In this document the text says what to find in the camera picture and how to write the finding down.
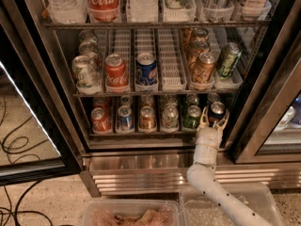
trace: green soda can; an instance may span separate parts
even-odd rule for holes
[[[182,125],[187,129],[197,129],[199,125],[201,110],[196,105],[190,105],[187,113],[183,115]]]
[[[217,60],[216,71],[222,79],[232,77],[238,60],[242,55],[241,47],[235,42],[229,42],[221,51]]]

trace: floor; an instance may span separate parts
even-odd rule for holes
[[[11,199],[12,211],[21,195],[31,185],[33,183],[6,187]],[[301,189],[273,190],[272,192],[285,225],[301,225]],[[8,219],[8,215],[1,216],[1,211],[7,212],[3,208],[9,208],[4,187],[0,187],[0,199],[0,225],[16,225],[12,217]],[[46,180],[34,186],[24,196],[18,208],[18,221],[22,226],[75,226],[78,225],[85,208],[91,202],[98,200],[102,199],[90,197],[77,175]],[[40,212],[45,214],[51,222],[37,213],[22,213],[22,211]]]

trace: plastic container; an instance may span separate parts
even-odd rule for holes
[[[176,29],[157,30],[161,83],[163,91],[184,90],[187,79],[179,50],[179,34]]]
[[[55,24],[80,24],[87,19],[87,0],[79,0],[75,7],[68,10],[55,10],[51,4],[47,10]]]
[[[283,226],[275,200],[267,186],[261,183],[237,183],[223,186],[273,226]],[[182,188],[179,195],[185,226],[234,225],[217,205],[193,187]]]
[[[167,8],[164,0],[160,1],[163,8],[163,22],[193,22],[195,20],[197,10],[195,0],[187,0],[187,7],[180,9]]]
[[[243,83],[243,79],[236,68],[233,71],[232,77],[226,80],[220,78],[216,70],[214,70],[214,80],[216,89],[238,89]]]
[[[168,209],[172,218],[172,223],[168,226],[182,226],[179,204],[173,201],[156,200],[97,200],[87,206],[77,226],[102,225],[97,223],[97,219],[102,217],[103,211],[109,211],[114,216],[141,218],[147,210],[158,212],[161,208]]]
[[[272,5],[269,1],[265,3],[264,8],[249,8],[242,7],[236,0],[233,0],[234,11],[232,13],[231,19],[234,21],[255,21],[264,20],[269,13]]]

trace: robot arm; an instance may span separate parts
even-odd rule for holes
[[[209,127],[207,107],[204,108],[197,130],[194,164],[187,171],[191,186],[218,205],[235,225],[272,226],[260,215],[232,196],[214,178],[217,150],[229,112],[214,128]]]

